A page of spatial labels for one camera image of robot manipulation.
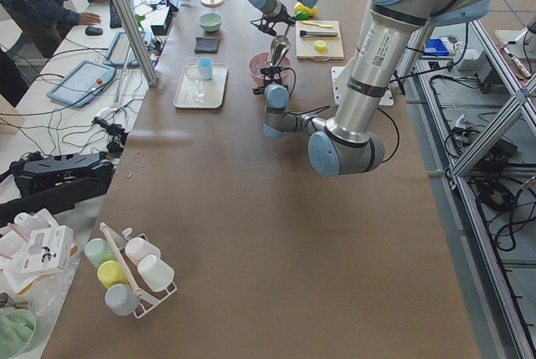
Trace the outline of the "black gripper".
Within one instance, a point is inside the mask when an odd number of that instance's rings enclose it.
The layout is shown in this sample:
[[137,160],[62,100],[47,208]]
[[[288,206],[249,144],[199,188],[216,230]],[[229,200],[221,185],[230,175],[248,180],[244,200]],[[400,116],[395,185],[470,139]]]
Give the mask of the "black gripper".
[[286,9],[282,9],[280,12],[275,14],[271,21],[273,23],[284,23],[288,26],[294,26],[296,23],[296,20],[287,12]]
[[286,81],[283,77],[287,75],[288,70],[291,70],[291,67],[268,66],[261,68],[260,73],[263,75],[263,84],[253,88],[252,92],[254,94],[263,94],[265,87],[272,84],[286,87]]

